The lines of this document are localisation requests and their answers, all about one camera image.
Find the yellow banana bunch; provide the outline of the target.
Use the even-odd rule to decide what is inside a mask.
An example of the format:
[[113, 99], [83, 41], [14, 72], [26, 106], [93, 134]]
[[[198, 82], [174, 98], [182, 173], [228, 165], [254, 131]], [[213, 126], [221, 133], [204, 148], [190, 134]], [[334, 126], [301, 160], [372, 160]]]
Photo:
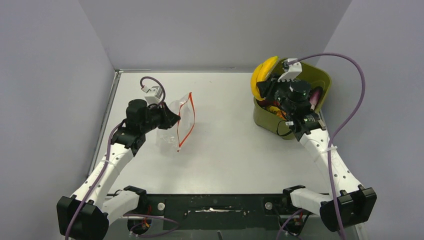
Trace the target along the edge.
[[265, 98], [261, 96], [260, 90], [257, 87], [258, 83], [265, 82], [269, 76], [269, 74], [272, 72], [272, 70], [275, 68], [277, 63], [279, 62], [278, 56], [272, 56], [265, 60], [263, 63], [259, 64], [255, 70], [252, 73], [251, 79], [250, 79], [250, 88], [251, 93], [258, 101], [263, 101]]

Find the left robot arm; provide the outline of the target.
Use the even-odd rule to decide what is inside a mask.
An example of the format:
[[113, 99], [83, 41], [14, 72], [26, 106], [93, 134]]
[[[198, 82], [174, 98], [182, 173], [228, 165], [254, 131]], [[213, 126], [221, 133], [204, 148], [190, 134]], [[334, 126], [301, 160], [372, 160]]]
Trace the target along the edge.
[[165, 102], [148, 105], [143, 99], [131, 100], [125, 113], [125, 119], [112, 129], [99, 164], [70, 197], [62, 196], [57, 202], [59, 231], [66, 240], [102, 240], [113, 222], [143, 205], [146, 191], [133, 186], [110, 200], [106, 197], [147, 133], [168, 130], [181, 119]]

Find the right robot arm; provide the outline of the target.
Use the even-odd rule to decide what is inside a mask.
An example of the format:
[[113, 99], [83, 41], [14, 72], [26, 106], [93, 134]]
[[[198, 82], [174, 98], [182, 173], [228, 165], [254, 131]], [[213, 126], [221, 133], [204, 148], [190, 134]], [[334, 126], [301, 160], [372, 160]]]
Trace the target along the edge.
[[329, 183], [328, 194], [303, 185], [283, 190], [282, 209], [289, 214], [298, 209], [320, 216], [331, 232], [369, 220], [377, 194], [348, 169], [319, 114], [315, 111], [322, 87], [313, 88], [301, 79], [281, 80], [275, 74], [252, 77], [251, 91], [257, 102], [277, 109], [295, 139], [309, 152], [323, 178]]

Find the clear zip top bag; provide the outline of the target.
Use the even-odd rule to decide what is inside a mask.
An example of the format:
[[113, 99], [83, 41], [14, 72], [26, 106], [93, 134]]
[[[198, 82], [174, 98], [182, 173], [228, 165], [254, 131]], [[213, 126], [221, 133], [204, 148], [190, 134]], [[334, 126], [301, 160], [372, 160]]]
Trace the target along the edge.
[[159, 129], [156, 132], [156, 145], [163, 151], [179, 152], [193, 132], [196, 123], [192, 92], [171, 102], [168, 107], [180, 119], [170, 129]]

